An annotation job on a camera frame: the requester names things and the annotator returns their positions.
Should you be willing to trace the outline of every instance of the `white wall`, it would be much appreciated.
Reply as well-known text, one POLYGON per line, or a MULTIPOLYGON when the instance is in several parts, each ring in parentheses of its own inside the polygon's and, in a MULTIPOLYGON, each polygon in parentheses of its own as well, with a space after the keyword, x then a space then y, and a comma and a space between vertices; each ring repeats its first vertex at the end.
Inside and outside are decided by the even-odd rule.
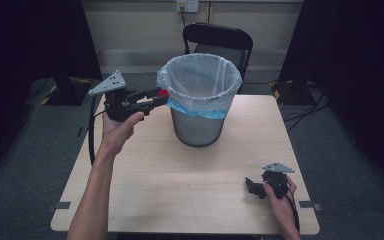
MULTIPOLYGON (((241 28, 254 40, 250 69, 277 68, 302 5, 302 0, 279 1, 200 1, 199 12, 186 14, 185 20, 241 28)), ((183 21, 175 1, 89 0, 83 6, 101 66, 158 68, 183 54, 183 21)))

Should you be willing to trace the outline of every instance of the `gray trash can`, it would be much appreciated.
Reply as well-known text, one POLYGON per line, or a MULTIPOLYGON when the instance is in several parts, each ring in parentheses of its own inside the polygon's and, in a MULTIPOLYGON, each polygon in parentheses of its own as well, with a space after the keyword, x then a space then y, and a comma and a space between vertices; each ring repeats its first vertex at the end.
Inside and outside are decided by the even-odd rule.
POLYGON ((175 57, 157 74, 157 85, 170 93, 167 105, 176 136, 192 147, 217 141, 241 84, 235 65, 211 54, 175 57))

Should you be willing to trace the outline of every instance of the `electrical outlet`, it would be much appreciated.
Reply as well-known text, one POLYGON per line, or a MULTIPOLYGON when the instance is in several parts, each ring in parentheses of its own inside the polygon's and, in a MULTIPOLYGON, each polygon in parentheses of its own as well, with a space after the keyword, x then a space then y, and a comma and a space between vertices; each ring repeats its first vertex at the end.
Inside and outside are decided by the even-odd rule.
POLYGON ((176 0, 177 12, 182 12, 181 7, 183 7, 183 12, 187 12, 188 0, 176 0))
POLYGON ((177 12, 182 12, 181 7, 183 7, 183 12, 196 13, 198 12, 198 0, 176 0, 176 9, 177 12))

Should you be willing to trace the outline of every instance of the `white plastic bag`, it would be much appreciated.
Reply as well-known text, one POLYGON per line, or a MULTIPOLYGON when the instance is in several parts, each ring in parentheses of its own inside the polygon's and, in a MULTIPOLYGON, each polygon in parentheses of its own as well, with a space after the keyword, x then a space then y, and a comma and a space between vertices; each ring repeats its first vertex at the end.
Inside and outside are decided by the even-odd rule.
POLYGON ((226 117, 241 84, 235 65, 211 54, 175 57, 157 73, 157 85, 170 93, 169 107, 210 119, 226 117))

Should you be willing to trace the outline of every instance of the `chair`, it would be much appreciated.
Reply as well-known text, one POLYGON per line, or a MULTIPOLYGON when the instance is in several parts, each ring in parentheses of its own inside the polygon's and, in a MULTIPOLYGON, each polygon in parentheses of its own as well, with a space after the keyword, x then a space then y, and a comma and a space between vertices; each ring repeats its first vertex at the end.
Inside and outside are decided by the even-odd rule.
POLYGON ((209 23, 192 23, 183 29, 185 54, 191 53, 189 42, 197 43, 194 53, 209 53, 224 57, 239 70, 242 79, 252 51, 252 38, 238 28, 209 23))

